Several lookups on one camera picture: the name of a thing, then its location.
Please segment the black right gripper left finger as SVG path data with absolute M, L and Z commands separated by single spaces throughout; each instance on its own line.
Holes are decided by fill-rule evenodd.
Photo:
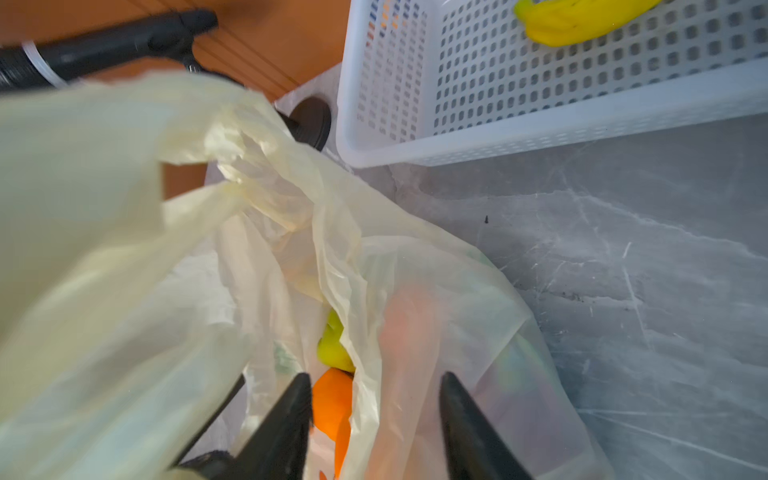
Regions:
M 197 473 L 204 479 L 300 479 L 312 420 L 310 376 L 300 373 L 238 455 L 224 451 L 201 455 Z

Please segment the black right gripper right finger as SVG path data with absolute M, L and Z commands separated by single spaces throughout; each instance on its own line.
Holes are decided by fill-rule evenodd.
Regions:
M 441 377 L 439 412 L 451 480 L 531 479 L 452 372 Z

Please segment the orange fruit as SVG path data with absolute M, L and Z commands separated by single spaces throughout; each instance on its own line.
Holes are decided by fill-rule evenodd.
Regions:
M 339 479 L 348 450 L 353 406 L 353 376 L 330 368 L 312 388 L 314 425 L 335 444 L 334 478 Z

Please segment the yellowish plastic bag orange print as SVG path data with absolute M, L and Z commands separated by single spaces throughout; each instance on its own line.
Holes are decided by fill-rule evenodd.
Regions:
M 316 349 L 353 376 L 339 479 L 447 479 L 454 373 L 536 479 L 614 472 L 476 247 L 296 142 L 259 93 L 164 73 L 1 98 L 1 475 L 202 479 Z

